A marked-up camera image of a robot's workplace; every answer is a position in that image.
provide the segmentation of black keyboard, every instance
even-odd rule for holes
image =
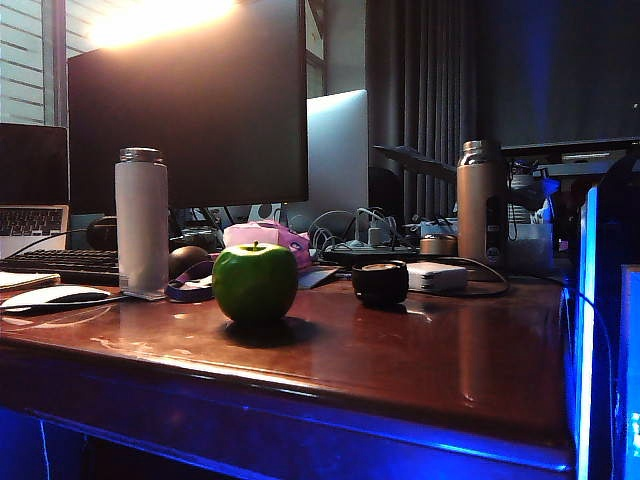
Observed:
[[[59,273],[64,283],[118,285],[118,252],[34,250],[0,259],[0,270],[18,273]]]

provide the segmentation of laptop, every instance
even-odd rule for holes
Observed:
[[[56,234],[69,228],[66,129],[0,123],[0,172],[0,258],[65,249]]]

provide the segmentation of laptop keyboard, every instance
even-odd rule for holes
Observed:
[[[60,208],[0,208],[0,236],[37,237],[60,233]]]
[[[118,285],[118,252],[34,250],[0,260],[0,270],[59,273],[66,283]]]

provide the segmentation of pink bag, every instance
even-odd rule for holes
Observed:
[[[298,270],[311,265],[309,237],[306,234],[298,235],[273,220],[231,225],[224,229],[223,240],[227,247],[243,243],[252,244],[256,240],[261,243],[282,245],[291,250],[295,256]]]

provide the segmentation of white monitor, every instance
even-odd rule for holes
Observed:
[[[369,204],[369,136],[367,92],[356,90],[307,100],[309,200],[287,204],[291,228],[304,232],[331,210],[355,211]],[[330,215],[320,222],[340,235],[348,215]]]

